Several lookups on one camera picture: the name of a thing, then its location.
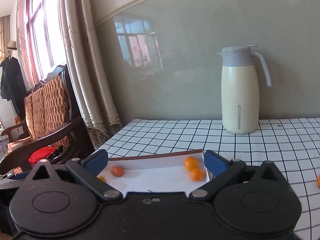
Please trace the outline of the yellow kumquat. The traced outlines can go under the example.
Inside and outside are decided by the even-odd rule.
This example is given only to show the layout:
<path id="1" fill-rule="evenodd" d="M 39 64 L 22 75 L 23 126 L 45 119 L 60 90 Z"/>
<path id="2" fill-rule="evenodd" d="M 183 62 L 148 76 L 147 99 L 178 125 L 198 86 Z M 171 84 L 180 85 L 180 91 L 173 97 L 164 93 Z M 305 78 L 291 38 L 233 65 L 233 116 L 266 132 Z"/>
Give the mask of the yellow kumquat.
<path id="1" fill-rule="evenodd" d="M 98 177 L 101 181 L 106 182 L 106 179 L 103 176 Z"/>

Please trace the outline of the orange kumquat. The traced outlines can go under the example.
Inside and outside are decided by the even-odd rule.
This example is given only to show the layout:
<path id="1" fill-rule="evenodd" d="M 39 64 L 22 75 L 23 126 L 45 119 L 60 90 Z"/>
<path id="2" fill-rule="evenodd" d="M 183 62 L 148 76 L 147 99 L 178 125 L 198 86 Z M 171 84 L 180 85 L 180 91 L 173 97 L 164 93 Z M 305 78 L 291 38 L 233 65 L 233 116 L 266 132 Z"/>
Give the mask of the orange kumquat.
<path id="1" fill-rule="evenodd" d="M 199 168 L 199 162 L 195 157 L 187 157 L 184 160 L 184 167 L 187 171 L 191 172 L 192 170 Z"/>
<path id="2" fill-rule="evenodd" d="M 194 168 L 189 172 L 191 181 L 202 181 L 205 177 L 205 172 L 201 168 Z"/>

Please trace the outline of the reddish wrinkled fruit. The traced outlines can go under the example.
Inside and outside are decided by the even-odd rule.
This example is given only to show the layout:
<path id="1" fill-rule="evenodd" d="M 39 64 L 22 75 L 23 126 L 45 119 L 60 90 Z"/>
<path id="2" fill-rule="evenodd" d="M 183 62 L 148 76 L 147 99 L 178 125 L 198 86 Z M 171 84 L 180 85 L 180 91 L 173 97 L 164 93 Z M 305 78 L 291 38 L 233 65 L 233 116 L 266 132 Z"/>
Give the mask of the reddish wrinkled fruit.
<path id="1" fill-rule="evenodd" d="M 121 166 L 112 166 L 110 169 L 110 174 L 115 177 L 122 177 L 124 175 L 124 169 Z"/>

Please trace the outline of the brown white cardboard box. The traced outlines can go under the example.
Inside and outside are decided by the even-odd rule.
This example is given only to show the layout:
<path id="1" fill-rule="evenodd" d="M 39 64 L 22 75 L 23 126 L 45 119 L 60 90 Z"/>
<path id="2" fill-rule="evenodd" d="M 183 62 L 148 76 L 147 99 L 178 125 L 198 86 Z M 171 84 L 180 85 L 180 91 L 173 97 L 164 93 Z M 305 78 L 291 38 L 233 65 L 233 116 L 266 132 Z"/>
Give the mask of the brown white cardboard box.
<path id="1" fill-rule="evenodd" d="M 198 160 L 199 168 L 205 172 L 202 181 L 190 180 L 189 171 L 184 167 L 187 157 L 195 157 Z M 115 177 L 110 174 L 112 166 L 121 166 L 124 175 Z M 189 195 L 212 178 L 204 165 L 203 150 L 111 158 L 97 177 L 99 176 L 103 176 L 108 185 L 123 195 L 128 192 L 184 192 Z"/>

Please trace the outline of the red cushion item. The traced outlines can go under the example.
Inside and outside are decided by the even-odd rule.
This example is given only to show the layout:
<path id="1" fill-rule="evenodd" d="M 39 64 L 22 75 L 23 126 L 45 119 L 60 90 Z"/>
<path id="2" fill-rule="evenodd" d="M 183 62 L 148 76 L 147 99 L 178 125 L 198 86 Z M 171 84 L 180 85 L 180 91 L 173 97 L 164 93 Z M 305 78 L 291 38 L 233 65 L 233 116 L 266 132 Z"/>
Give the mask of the red cushion item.
<path id="1" fill-rule="evenodd" d="M 41 159 L 46 159 L 52 153 L 57 150 L 56 147 L 45 146 L 39 150 L 36 150 L 29 158 L 28 161 L 31 165 L 36 165 L 37 162 Z"/>

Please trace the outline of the wooden wicker-back bench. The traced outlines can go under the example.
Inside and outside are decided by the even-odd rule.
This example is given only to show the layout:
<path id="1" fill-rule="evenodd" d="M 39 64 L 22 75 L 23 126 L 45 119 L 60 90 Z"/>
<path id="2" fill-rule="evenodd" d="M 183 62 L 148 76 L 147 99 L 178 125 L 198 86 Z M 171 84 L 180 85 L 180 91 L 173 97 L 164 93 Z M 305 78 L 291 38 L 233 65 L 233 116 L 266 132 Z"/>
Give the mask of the wooden wicker-back bench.
<path id="1" fill-rule="evenodd" d="M 1 174 L 31 170 L 28 158 L 45 146 L 57 150 L 46 159 L 52 164 L 64 164 L 72 158 L 84 159 L 94 147 L 81 117 L 67 66 L 51 80 L 35 88 L 24 98 L 27 129 L 20 139 L 10 141 L 7 153 L 1 157 Z"/>

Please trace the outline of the white black checked tablecloth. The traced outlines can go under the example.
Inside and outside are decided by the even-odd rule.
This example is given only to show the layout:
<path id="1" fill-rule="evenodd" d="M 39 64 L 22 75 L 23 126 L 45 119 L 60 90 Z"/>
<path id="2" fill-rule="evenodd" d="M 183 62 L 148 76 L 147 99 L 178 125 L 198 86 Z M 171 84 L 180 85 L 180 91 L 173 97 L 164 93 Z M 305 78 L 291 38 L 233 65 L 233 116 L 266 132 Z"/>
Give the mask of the white black checked tablecloth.
<path id="1" fill-rule="evenodd" d="M 212 150 L 249 165 L 274 162 L 302 204 L 295 228 L 301 239 L 319 239 L 319 119 L 260 120 L 256 130 L 236 135 L 220 120 L 134 119 L 102 145 L 110 157 Z"/>

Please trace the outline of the cream thermos jug grey lid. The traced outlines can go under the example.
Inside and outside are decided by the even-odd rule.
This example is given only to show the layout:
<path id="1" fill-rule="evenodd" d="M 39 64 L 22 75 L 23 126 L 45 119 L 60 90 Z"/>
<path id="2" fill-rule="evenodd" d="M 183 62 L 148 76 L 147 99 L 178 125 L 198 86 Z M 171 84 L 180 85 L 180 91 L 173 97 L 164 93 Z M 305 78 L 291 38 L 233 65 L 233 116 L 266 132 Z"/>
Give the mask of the cream thermos jug grey lid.
<path id="1" fill-rule="evenodd" d="M 272 87 L 267 63 L 260 53 L 251 50 L 253 47 L 225 47 L 218 53 L 222 58 L 222 124 L 233 134 L 249 134 L 258 126 L 260 91 L 253 58 L 260 61 L 266 84 Z"/>

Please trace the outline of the beige curtain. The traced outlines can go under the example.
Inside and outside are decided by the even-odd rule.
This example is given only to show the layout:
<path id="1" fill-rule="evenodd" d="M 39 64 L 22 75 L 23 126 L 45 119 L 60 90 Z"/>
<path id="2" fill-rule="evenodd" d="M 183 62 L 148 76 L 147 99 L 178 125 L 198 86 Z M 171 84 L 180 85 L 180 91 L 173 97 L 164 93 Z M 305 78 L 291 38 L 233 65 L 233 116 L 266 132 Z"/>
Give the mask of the beige curtain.
<path id="1" fill-rule="evenodd" d="M 90 0 L 58 0 L 67 67 L 94 148 L 121 128 L 93 24 Z"/>

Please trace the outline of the dark coat on rack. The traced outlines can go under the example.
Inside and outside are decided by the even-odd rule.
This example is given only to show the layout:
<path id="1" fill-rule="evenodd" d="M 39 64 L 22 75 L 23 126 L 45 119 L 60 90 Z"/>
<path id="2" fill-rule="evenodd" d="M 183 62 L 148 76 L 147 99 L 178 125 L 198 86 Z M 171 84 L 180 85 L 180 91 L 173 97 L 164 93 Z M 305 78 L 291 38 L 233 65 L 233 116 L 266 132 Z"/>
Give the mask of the dark coat on rack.
<path id="1" fill-rule="evenodd" d="M 20 64 L 15 57 L 6 57 L 1 62 L 1 98 L 12 101 L 17 115 L 25 119 L 24 98 L 27 90 L 24 85 Z"/>

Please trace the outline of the red-framed window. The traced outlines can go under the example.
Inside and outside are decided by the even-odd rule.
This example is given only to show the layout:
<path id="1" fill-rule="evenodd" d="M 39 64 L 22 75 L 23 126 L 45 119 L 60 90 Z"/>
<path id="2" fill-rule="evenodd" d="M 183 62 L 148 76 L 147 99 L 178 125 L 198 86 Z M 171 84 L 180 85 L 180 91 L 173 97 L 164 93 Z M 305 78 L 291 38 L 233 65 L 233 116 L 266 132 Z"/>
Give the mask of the red-framed window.
<path id="1" fill-rule="evenodd" d="M 27 90 L 66 64 L 58 0 L 17 0 L 17 49 Z"/>

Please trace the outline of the straw hat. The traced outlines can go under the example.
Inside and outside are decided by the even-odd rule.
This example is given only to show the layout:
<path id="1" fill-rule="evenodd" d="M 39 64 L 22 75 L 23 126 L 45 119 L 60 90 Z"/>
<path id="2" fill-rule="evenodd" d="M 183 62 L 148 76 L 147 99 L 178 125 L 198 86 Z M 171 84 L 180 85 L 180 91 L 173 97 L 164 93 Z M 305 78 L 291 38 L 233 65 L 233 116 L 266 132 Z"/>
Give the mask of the straw hat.
<path id="1" fill-rule="evenodd" d="M 17 42 L 16 41 L 9 41 L 7 47 L 6 47 L 7 50 L 17 50 Z"/>

